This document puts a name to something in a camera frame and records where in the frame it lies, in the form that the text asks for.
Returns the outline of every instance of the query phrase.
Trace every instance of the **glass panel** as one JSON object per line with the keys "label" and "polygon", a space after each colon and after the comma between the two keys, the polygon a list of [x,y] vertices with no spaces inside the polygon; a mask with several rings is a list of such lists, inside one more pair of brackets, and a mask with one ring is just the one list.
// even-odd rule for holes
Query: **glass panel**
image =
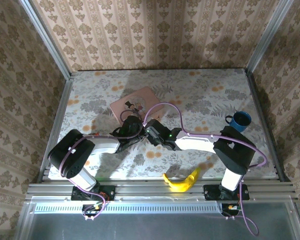
{"label": "glass panel", "polygon": [[[296,239],[285,203],[245,203],[245,214],[260,230],[259,239]],[[250,240],[244,220],[220,214],[101,214],[94,221],[80,214],[35,214],[29,239],[207,239]]]}

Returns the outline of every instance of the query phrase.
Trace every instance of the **aluminum frame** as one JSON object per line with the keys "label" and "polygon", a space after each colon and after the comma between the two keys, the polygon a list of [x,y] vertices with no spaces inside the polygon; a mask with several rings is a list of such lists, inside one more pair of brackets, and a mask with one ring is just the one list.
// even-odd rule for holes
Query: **aluminum frame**
{"label": "aluminum frame", "polygon": [[44,21],[41,19],[36,7],[34,6],[31,0],[20,0],[20,3],[23,6],[26,13],[28,14],[32,24],[39,33],[40,37],[42,38],[45,46],[47,47],[49,53],[53,57],[65,80],[68,81],[71,75],[70,70],[66,62],[64,61],[61,53],[59,52],[58,48],[56,47],[56,44],[54,43],[54,40],[49,34],[49,31],[47,30]]}
{"label": "aluminum frame", "polygon": [[[198,180],[187,192],[172,192],[171,188],[161,180],[109,180],[101,181],[101,185],[116,185],[114,202],[104,214],[111,213],[218,213],[220,203],[235,201],[206,201],[203,185],[219,184],[220,179]],[[285,203],[292,228],[297,239],[300,239],[300,215],[295,201],[298,200],[291,182],[280,182],[277,179],[247,179],[250,200],[245,203]],[[68,181],[48,181],[41,184],[30,184],[25,198],[22,214],[17,227],[15,239],[29,238],[34,214],[79,213],[82,201],[71,201],[73,185]]]}
{"label": "aluminum frame", "polygon": [[64,85],[64,89],[62,92],[58,110],[55,115],[55,119],[54,119],[54,123],[53,123],[52,130],[50,133],[50,137],[49,137],[49,140],[48,140],[48,143],[47,143],[44,155],[43,155],[43,160],[41,163],[40,171],[39,171],[38,177],[36,179],[37,184],[42,182],[42,179],[43,179],[43,176],[45,173],[45,169],[49,165],[48,154],[51,151],[51,149],[57,144],[57,141],[59,138],[62,122],[63,122],[64,116],[66,113],[67,103],[68,103],[70,93],[72,90],[72,85],[73,85],[72,78],[73,78],[73,76],[71,76],[70,80],[66,81],[65,85]]}
{"label": "aluminum frame", "polygon": [[265,136],[264,136],[265,141],[266,141],[266,144],[268,146],[269,152],[271,154],[271,158],[273,160],[273,163],[274,163],[274,166],[275,166],[275,169],[276,169],[276,173],[278,175],[279,180],[284,182],[286,180],[285,174],[284,174],[284,171],[281,168],[279,159],[277,157],[277,152],[276,152],[274,143],[272,141],[269,128],[267,126],[265,116],[262,112],[261,104],[260,104],[260,101],[259,101],[259,98],[258,98],[258,93],[257,93],[257,85],[255,83],[253,73],[250,72],[248,69],[246,69],[245,74],[247,76],[248,85],[249,85],[249,88],[250,88],[250,92],[251,92],[251,95],[252,95],[252,99],[253,99],[256,111],[257,111],[258,116],[260,118],[260,122],[261,122],[263,132],[265,133]]}
{"label": "aluminum frame", "polygon": [[249,72],[253,73],[256,69],[293,2],[294,0],[279,1],[246,66]]}

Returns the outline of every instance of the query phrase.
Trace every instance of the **blue mug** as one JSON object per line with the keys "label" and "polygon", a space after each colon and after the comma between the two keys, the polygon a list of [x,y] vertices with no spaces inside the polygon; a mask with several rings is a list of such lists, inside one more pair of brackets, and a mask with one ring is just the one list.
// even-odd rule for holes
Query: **blue mug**
{"label": "blue mug", "polygon": [[237,111],[233,116],[226,116],[225,121],[238,132],[242,133],[251,123],[251,116],[245,111]]}

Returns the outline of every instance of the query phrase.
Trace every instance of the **mug handle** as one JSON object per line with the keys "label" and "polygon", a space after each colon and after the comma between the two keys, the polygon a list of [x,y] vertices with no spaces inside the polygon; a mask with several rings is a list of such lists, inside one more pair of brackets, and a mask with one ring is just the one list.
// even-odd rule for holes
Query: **mug handle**
{"label": "mug handle", "polygon": [[232,118],[233,118],[233,116],[230,116],[230,115],[228,115],[228,116],[226,116],[226,117],[225,117],[225,121],[226,121],[226,123],[227,123],[227,124],[230,124],[230,121],[228,121],[228,120],[227,120],[227,118],[231,118],[231,119],[232,119]]}

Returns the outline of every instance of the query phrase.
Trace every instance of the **pink book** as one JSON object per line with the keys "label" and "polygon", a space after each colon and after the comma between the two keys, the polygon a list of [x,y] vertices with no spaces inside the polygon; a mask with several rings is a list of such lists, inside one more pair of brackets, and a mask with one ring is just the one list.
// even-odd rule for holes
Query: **pink book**
{"label": "pink book", "polygon": [[[122,125],[123,122],[120,120],[120,114],[124,110],[137,111],[141,115],[142,120],[144,120],[148,110],[158,103],[160,103],[159,99],[155,96],[150,87],[146,86],[111,103],[110,108],[116,119]],[[163,115],[163,112],[161,111],[163,107],[163,105],[155,107],[150,112],[149,116],[151,116],[154,119],[159,119]],[[122,114],[122,120],[124,121],[129,115],[135,114],[129,111],[124,112]]]}

